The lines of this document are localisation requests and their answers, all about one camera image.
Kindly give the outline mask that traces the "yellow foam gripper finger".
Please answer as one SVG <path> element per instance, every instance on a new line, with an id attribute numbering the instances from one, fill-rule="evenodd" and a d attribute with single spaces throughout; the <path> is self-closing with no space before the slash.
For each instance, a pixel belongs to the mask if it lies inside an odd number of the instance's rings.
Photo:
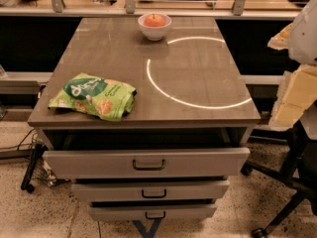
<path id="1" fill-rule="evenodd" d="M 317 66 L 302 64 L 295 72 L 286 71 L 279 82 L 268 126 L 287 130 L 317 100 Z"/>
<path id="2" fill-rule="evenodd" d="M 271 37 L 267 43 L 269 48 L 274 50 L 287 50 L 288 49 L 288 40 L 291 32 L 292 24 L 284 27 L 279 33 Z"/>

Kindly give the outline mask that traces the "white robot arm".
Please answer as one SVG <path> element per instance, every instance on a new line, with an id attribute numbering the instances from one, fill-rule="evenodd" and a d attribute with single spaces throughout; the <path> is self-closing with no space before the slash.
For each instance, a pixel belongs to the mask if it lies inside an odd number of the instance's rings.
<path id="1" fill-rule="evenodd" d="M 310 0 L 290 27 L 278 35 L 287 37 L 288 54 L 300 63 L 295 72 L 285 72 L 268 122 L 274 131 L 286 131 L 300 121 L 312 140 L 317 139 L 317 0 Z"/>

